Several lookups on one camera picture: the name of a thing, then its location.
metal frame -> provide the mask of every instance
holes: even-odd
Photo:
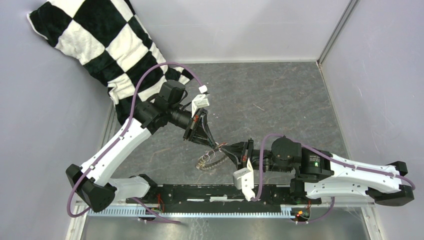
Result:
[[[327,55],[329,54],[329,51],[333,47],[337,38],[339,37],[340,32],[342,32],[343,28],[345,27],[346,22],[349,20],[351,13],[354,11],[354,9],[357,6],[359,1],[360,0],[350,0],[349,3],[347,4],[346,9],[344,10],[343,14],[341,15],[340,20],[338,21],[337,25],[335,26],[334,31],[332,32],[330,38],[328,39],[327,44],[324,47],[324,50],[322,51],[321,55],[319,56],[318,60],[316,61],[316,63],[318,65],[323,64],[324,60],[326,59]]]
[[[80,213],[87,205],[76,205],[73,209],[74,213]],[[80,240],[83,236],[84,225],[86,224],[87,214],[80,217],[72,218],[66,233],[65,240]]]
[[[376,219],[375,207],[362,207],[362,214],[371,240],[383,240],[380,226]]]

metal strip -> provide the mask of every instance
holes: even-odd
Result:
[[[351,16],[351,13],[355,9],[356,5],[358,4],[360,0],[350,0],[347,4],[346,9],[344,10],[343,14],[341,15],[340,20],[338,21],[337,25],[335,26],[334,31],[332,32],[330,38],[328,39],[327,44],[324,47],[324,50],[322,51],[321,55],[319,56],[318,60],[316,61],[318,65],[323,64],[324,60],[326,59],[327,55],[329,54],[331,48],[333,47],[334,43],[336,42],[337,38],[339,37],[340,32],[345,27],[346,22],[348,21],[349,17]]]
[[[75,206],[73,208],[74,213],[80,213],[87,206]],[[80,240],[83,235],[84,225],[86,224],[87,214],[80,217],[71,218],[69,228],[66,233],[65,240]]]
[[[362,207],[362,214],[366,229],[368,230],[369,238],[371,240],[383,240],[384,237],[376,220],[375,208]]]
[[[159,213],[164,218],[267,218],[267,219],[293,219],[291,207],[282,207],[281,212],[232,212],[232,213],[188,213],[188,212],[165,212]],[[101,212],[87,213],[90,217],[153,217],[142,206],[109,206]]]

light purple wall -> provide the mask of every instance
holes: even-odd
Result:
[[[104,86],[32,30],[26,14],[43,3],[0,3],[2,240],[64,239],[65,170],[95,154],[111,106]]]
[[[424,1],[363,0],[322,70],[353,160],[405,161],[417,189],[378,208],[389,240],[423,239]]]
[[[132,0],[166,59],[314,61],[349,0]]]

checkered cloth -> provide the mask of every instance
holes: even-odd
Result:
[[[165,62],[129,0],[49,0],[28,20],[52,47],[78,59],[108,87],[121,124],[141,76]],[[186,84],[192,78],[182,67],[158,67],[141,84],[136,104],[158,93],[167,80]]]

purple cable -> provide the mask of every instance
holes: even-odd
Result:
[[[263,140],[262,140],[262,144],[260,145],[260,151],[259,151],[259,187],[257,188],[257,194],[255,198],[252,198],[250,200],[252,201],[258,201],[261,198],[261,194],[262,194],[262,186],[263,186],[263,175],[264,175],[264,149],[265,149],[265,142],[267,141],[268,138],[270,137],[284,137],[284,135],[282,134],[278,134],[278,133],[270,133],[268,135],[266,135]]]
[[[200,86],[203,86],[203,83],[199,80],[199,77],[191,70],[189,69],[186,65],[177,63],[177,62],[173,62],[173,61],[168,61],[168,62],[163,62],[163,63],[159,63],[157,65],[152,66],[151,68],[149,68],[144,74],[143,76],[141,76],[140,80],[138,80],[137,86],[135,87],[135,91],[134,91],[134,95],[132,96],[132,103],[131,103],[131,110],[129,112],[129,117],[128,117],[128,123],[126,124],[124,130],[122,131],[122,133],[119,135],[120,137],[123,137],[128,129],[131,126],[131,122],[133,121],[133,116],[134,116],[134,109],[136,106],[136,97],[140,88],[140,85],[142,84],[143,80],[147,77],[147,75],[149,73],[151,73],[153,70],[159,68],[160,66],[164,66],[164,65],[176,65],[179,67],[182,67],[183,69],[185,69],[187,72],[189,72],[193,78],[199,83]],[[97,163],[120,141],[121,139],[118,137],[117,139],[115,139],[115,141],[112,142],[112,144],[110,146],[108,146],[98,157],[97,159],[91,164],[93,167],[95,167],[97,165]],[[90,207],[87,207],[86,209],[84,209],[82,212],[77,213],[77,214],[73,214],[71,211],[71,205],[72,205],[72,198],[74,196],[74,193],[77,191],[77,188],[80,186],[81,182],[83,181],[83,179],[90,173],[92,169],[88,168],[82,175],[81,177],[79,177],[79,179],[76,181],[75,185],[72,188],[72,191],[69,194],[69,197],[67,199],[67,204],[66,204],[66,211],[67,214],[69,215],[69,217],[71,218],[77,218],[79,216],[82,216],[83,214],[85,214],[88,210],[90,210]]]
[[[138,200],[136,197],[132,197],[132,200],[136,201],[138,204],[142,205],[143,208],[145,208],[149,213],[155,215],[156,217],[163,219],[163,221],[150,221],[149,223],[155,223],[155,224],[180,224],[180,221],[174,221],[164,218],[163,216],[159,216],[155,211],[152,211],[150,208],[148,208],[142,201]]]
[[[298,221],[297,222],[297,224],[311,224],[311,223],[313,223],[313,222],[317,222],[317,221],[319,221],[319,220],[322,220],[323,218],[325,218],[325,217],[327,217],[330,213],[331,213],[331,211],[333,210],[333,208],[334,208],[334,203],[336,202],[336,198],[335,197],[331,197],[331,205],[330,205],[330,208],[328,209],[328,211],[324,214],[324,215],[322,215],[322,216],[320,216],[320,217],[318,217],[318,218],[316,218],[316,219],[314,219],[314,220],[310,220],[310,221]]]
[[[282,137],[285,137],[285,136],[283,134],[270,133],[270,134],[266,135],[263,138],[262,144],[260,145],[260,151],[259,151],[259,187],[257,189],[256,197],[255,198],[252,198],[251,199],[252,201],[258,201],[261,198],[262,187],[263,187],[263,179],[262,178],[263,178],[263,174],[264,174],[263,166],[264,166],[265,141],[268,138],[270,138],[270,137],[280,137],[280,138],[282,138]],[[317,154],[317,155],[319,155],[319,156],[327,159],[330,162],[333,162],[335,164],[342,165],[342,166],[347,167],[347,168],[355,169],[355,165],[353,165],[353,164],[349,164],[349,163],[342,162],[342,161],[337,161],[336,159],[333,159],[333,158],[325,155],[324,153],[322,153],[322,152],[314,149],[313,147],[310,147],[310,146],[308,146],[306,144],[303,144],[301,142],[295,141],[293,139],[290,139],[290,140],[293,141],[293,142],[295,142],[295,143],[300,143],[302,147],[304,147],[304,148],[310,150],[311,152],[313,152],[313,153],[315,153],[315,154]],[[374,174],[382,174],[382,175],[386,175],[386,176],[390,176],[390,177],[395,177],[395,178],[404,180],[405,182],[407,182],[407,183],[409,183],[411,185],[412,190],[415,190],[415,184],[411,180],[409,180],[408,178],[406,178],[404,176],[395,175],[393,173],[389,173],[389,172],[385,172],[385,171],[380,171],[380,170],[369,169],[369,168],[360,167],[360,166],[357,167],[356,169],[357,170],[364,171],[364,172],[369,172],[369,173],[374,173]]]

